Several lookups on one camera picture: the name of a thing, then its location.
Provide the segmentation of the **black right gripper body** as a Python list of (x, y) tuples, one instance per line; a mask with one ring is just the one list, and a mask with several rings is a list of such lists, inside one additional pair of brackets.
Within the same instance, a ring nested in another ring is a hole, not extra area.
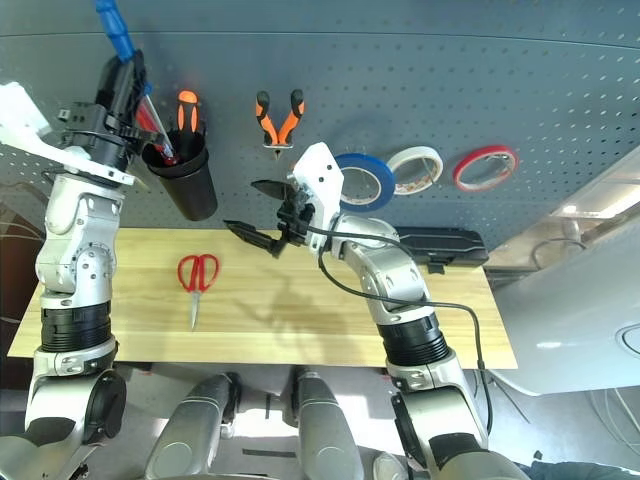
[(283, 187), (283, 202), (277, 211), (278, 229), (281, 236), (279, 245), (301, 246), (306, 243), (309, 225), (315, 214), (311, 196), (304, 190)]

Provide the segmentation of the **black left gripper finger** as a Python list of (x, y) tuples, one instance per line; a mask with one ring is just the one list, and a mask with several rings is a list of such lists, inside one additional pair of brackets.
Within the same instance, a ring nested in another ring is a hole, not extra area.
[(104, 65), (95, 103), (106, 110), (105, 124), (114, 131), (131, 126), (135, 115), (136, 67), (132, 59), (114, 56)]
[(144, 53), (141, 49), (137, 49), (133, 56), (134, 63), (134, 106), (138, 109), (143, 98), (150, 93), (151, 86), (148, 81), (146, 62)]

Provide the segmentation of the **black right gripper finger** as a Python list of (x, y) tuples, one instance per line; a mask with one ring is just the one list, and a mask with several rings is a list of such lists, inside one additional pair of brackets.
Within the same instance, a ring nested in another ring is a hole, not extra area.
[(291, 195), (291, 185), (282, 181), (256, 180), (251, 183), (251, 186), (259, 192), (280, 201), (285, 201)]
[(278, 258), (283, 250), (280, 239), (262, 233), (255, 226), (237, 220), (225, 220), (226, 227), (242, 241), (267, 251), (273, 258)]

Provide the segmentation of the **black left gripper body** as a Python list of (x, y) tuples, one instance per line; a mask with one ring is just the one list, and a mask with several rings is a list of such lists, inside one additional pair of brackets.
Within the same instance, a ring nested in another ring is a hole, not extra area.
[(60, 109), (57, 119), (63, 123), (62, 148), (80, 147), (107, 167), (127, 169), (146, 144), (156, 142), (155, 132), (129, 125), (99, 104), (74, 102)]

